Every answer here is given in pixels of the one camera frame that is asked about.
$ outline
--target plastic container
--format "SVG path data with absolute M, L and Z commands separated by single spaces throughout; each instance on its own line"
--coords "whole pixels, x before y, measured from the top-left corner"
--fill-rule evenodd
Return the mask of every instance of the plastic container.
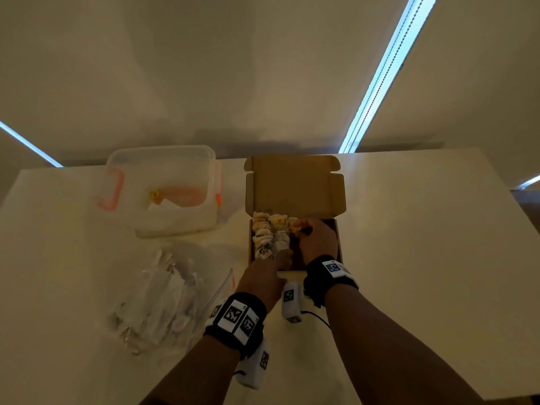
M 221 163 L 212 148 L 121 149 L 109 156 L 106 165 L 97 205 L 131 226 L 139 237 L 182 234 L 216 225 L 222 181 Z M 170 197 L 176 206 L 155 207 L 152 196 L 156 192 Z

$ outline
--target black cable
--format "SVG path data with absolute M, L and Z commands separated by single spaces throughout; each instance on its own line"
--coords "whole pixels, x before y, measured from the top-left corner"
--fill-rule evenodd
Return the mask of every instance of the black cable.
M 328 328 L 330 328 L 330 324 L 328 324 L 325 320 L 323 320 L 319 315 L 317 315 L 316 313 L 312 313 L 311 311 L 304 311 L 304 310 L 301 310 L 300 311 L 302 314 L 311 314 L 311 315 L 314 315 L 315 317 L 317 317 L 319 320 L 321 320 L 323 323 L 326 324 L 326 326 Z

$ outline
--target box lid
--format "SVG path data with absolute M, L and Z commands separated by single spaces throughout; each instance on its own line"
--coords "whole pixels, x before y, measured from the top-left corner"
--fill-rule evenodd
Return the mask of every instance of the box lid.
M 246 213 L 331 219 L 347 210 L 340 163 L 331 155 L 260 155 L 244 164 Z

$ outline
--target wrist strap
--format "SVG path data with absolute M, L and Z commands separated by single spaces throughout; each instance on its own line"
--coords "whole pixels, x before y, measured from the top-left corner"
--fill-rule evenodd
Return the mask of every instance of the wrist strap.
M 227 347 L 250 357 L 262 341 L 263 321 L 267 315 L 264 303 L 248 292 L 236 292 L 220 301 L 205 324 L 204 335 L 211 335 Z
M 319 256 L 306 266 L 304 294 L 313 300 L 316 307 L 325 305 L 325 295 L 336 284 L 346 284 L 358 290 L 353 276 L 344 265 L 330 255 Z

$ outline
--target table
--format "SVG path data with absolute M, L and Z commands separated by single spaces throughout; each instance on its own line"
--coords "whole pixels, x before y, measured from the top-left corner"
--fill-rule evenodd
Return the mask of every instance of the table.
M 337 218 L 360 291 L 485 399 L 540 392 L 540 237 L 476 149 L 338 155 Z M 223 160 L 222 221 L 182 237 L 246 265 L 243 159 Z M 89 213 L 102 166 L 24 170 L 0 211 L 0 402 L 135 404 L 172 364 L 135 358 L 99 318 L 122 258 L 152 247 Z M 267 318 L 263 388 L 227 404 L 360 403 L 330 331 Z

